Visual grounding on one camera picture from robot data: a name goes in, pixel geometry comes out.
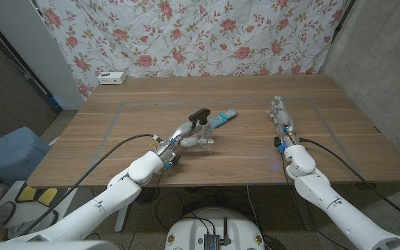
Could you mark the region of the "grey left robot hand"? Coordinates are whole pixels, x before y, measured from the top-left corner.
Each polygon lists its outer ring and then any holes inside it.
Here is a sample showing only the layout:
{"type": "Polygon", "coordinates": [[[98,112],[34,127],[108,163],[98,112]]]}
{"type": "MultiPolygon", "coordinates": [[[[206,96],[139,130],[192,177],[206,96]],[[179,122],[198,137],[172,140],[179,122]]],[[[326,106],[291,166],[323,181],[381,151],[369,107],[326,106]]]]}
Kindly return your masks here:
{"type": "Polygon", "coordinates": [[[162,160],[163,165],[176,165],[179,147],[208,147],[214,144],[213,129],[210,124],[201,125],[199,122],[186,122],[180,125],[167,140],[161,141],[157,146],[156,155],[162,160]]]}

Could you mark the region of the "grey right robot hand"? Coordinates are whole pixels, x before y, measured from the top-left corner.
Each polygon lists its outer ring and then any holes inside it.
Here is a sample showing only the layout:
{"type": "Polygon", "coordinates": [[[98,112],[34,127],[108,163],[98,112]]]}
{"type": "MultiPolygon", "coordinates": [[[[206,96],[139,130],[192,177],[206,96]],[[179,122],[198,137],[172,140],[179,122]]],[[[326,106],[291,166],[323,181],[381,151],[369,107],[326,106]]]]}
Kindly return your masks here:
{"type": "Polygon", "coordinates": [[[287,111],[281,95],[276,95],[271,102],[271,109],[267,110],[267,114],[276,125],[276,131],[279,139],[275,139],[275,146],[282,147],[283,150],[300,144],[297,137],[294,120],[287,111]]]}

